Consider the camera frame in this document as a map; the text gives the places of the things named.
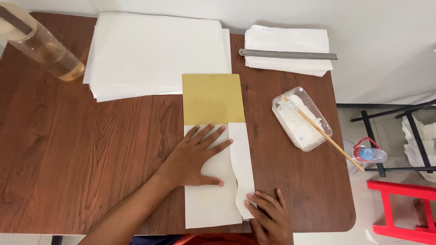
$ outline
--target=ruler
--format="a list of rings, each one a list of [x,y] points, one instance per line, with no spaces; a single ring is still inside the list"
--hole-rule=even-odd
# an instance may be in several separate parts
[[[312,59],[312,60],[336,60],[336,54],[329,53],[308,53],[308,52],[281,52],[243,49],[239,50],[241,56],[256,56],[268,58],[288,58],[288,59]]]

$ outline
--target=tiled floor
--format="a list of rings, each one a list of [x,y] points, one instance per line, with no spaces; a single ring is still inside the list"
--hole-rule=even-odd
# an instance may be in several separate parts
[[[350,122],[350,119],[360,117],[360,109],[339,109],[341,131],[344,139],[357,143],[366,137],[365,127],[362,121]],[[383,110],[369,110],[369,114],[382,112]],[[414,116],[424,124],[436,122],[436,111],[419,111]],[[371,119],[375,139],[379,146],[388,153],[388,160],[384,163],[386,167],[409,167],[407,157],[404,153],[404,133],[402,131],[401,119],[395,119],[393,115]],[[347,232],[332,233],[295,233],[296,245],[417,245],[410,241],[376,235],[372,232],[372,224],[383,219],[383,208],[380,194],[366,188],[366,180],[380,179],[377,173],[357,173],[350,176],[353,192],[354,205],[356,208],[356,224]],[[387,178],[383,181],[395,183],[409,183],[431,185],[418,173],[408,172],[387,172]],[[391,202],[395,203],[394,218],[395,224],[400,227],[413,227],[414,219],[411,213],[412,199],[404,196],[394,196]],[[62,244],[76,245],[83,236],[64,236]],[[19,235],[0,234],[0,245],[49,245],[51,236],[48,235]]]

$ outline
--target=white cloth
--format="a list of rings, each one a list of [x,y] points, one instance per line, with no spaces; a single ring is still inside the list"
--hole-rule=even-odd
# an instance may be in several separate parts
[[[217,20],[101,13],[84,83],[97,102],[181,94],[182,74],[232,72],[228,43]]]
[[[430,165],[436,166],[436,122],[424,125],[422,122],[416,120],[415,117],[413,117],[413,119],[415,121],[416,127],[418,128],[418,132],[424,145],[424,149],[426,150],[427,156],[429,158]],[[410,165],[412,165],[413,167],[424,167],[424,161],[422,160],[421,153],[419,152],[418,145],[416,144],[412,129],[410,128],[409,121],[406,117],[403,118],[402,129],[405,133],[405,138],[407,140],[407,144],[404,145],[404,152],[409,159]],[[429,174],[425,171],[420,171],[419,173],[426,180],[436,183],[435,173]]]
[[[328,53],[329,40],[327,30],[284,29],[252,25],[245,32],[245,49]],[[289,71],[319,77],[322,77],[328,70],[333,70],[330,60],[246,56],[245,65],[251,68]]]

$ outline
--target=black metal rack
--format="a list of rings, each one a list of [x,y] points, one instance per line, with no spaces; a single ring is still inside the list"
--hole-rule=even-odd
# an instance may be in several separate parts
[[[424,109],[424,108],[429,107],[429,106],[434,105],[434,104],[436,104],[436,99],[429,101],[429,102],[425,102],[425,103],[421,103],[421,104],[417,104],[417,105],[408,105],[408,106],[405,106],[405,107],[402,107],[399,109],[394,109],[394,110],[376,113],[376,114],[372,114],[372,115],[368,115],[366,110],[364,110],[364,111],[361,111],[362,117],[352,119],[351,120],[352,123],[357,122],[357,121],[363,121],[363,123],[365,124],[365,129],[366,129],[366,133],[368,134],[368,137],[370,137],[375,142],[374,133],[372,132],[372,127],[371,127],[371,123],[370,123],[369,119],[379,117],[379,116],[391,115],[391,114],[394,114],[397,112],[404,111],[403,113],[397,115],[395,118],[398,119],[398,118],[401,118],[403,116],[407,117],[407,120],[410,123],[410,128],[412,129],[413,136],[415,137],[416,144],[417,144],[418,149],[419,149],[419,153],[421,153],[421,157],[422,157],[422,160],[424,162],[424,167],[392,167],[392,168],[384,168],[383,163],[377,163],[376,164],[377,168],[367,168],[365,170],[366,171],[377,171],[378,174],[380,175],[380,177],[386,177],[386,171],[412,170],[412,171],[427,171],[427,173],[433,173],[433,171],[436,171],[436,166],[430,165],[430,161],[429,161],[429,158],[427,156],[424,145],[422,143],[421,136],[419,135],[418,128],[416,127],[415,121],[413,120],[413,116],[412,116],[413,112],[417,112],[421,109]]]

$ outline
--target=wood grain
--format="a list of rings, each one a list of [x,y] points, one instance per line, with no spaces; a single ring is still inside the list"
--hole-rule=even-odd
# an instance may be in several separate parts
[[[96,18],[32,13],[86,63]],[[297,149],[271,111],[295,86],[311,96],[340,143],[330,73],[324,77],[248,68],[231,34],[255,187],[280,188],[295,232],[346,231],[355,221],[345,159],[330,144]],[[87,85],[65,83],[11,45],[0,59],[0,232],[85,234],[145,183],[183,136],[181,95],[96,103]],[[184,229],[184,189],[174,190],[140,234],[245,232],[247,224]]]

